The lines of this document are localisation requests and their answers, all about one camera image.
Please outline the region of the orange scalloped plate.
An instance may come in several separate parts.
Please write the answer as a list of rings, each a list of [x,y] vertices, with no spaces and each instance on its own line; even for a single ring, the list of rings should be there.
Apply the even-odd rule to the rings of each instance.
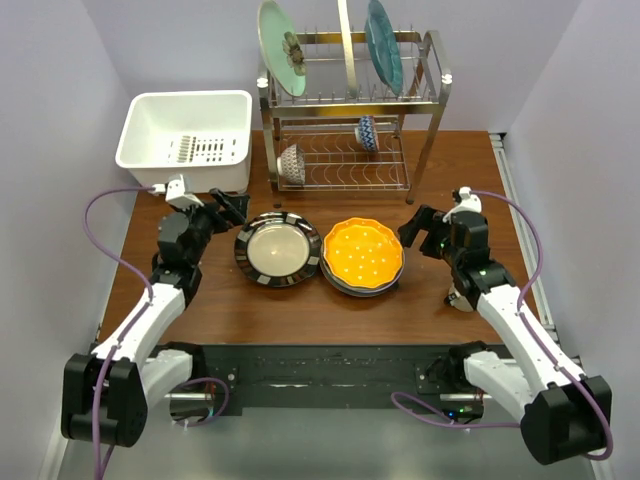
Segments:
[[[350,287],[381,288],[404,267],[404,250],[396,235],[374,219],[352,217],[336,223],[323,245],[329,270]]]

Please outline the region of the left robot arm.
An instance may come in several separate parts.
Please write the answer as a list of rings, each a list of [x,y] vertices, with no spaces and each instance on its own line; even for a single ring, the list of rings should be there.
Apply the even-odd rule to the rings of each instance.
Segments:
[[[120,326],[91,352],[74,354],[63,374],[61,433],[67,439],[133,446],[149,410],[172,390],[200,390],[207,380],[202,346],[159,340],[199,288],[200,260],[211,238],[247,220],[250,197],[210,192],[171,204],[158,228],[144,292]]]

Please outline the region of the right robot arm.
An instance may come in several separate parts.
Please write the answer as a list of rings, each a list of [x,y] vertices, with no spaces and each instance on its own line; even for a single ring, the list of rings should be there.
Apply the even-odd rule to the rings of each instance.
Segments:
[[[450,351],[445,379],[459,393],[478,387],[516,421],[530,454],[542,465],[613,452],[612,392],[589,377],[546,332],[508,270],[490,253],[489,227],[479,201],[445,213],[427,205],[399,230],[402,246],[426,237],[421,253],[446,262],[456,294],[499,334],[516,364],[505,364],[481,342]]]

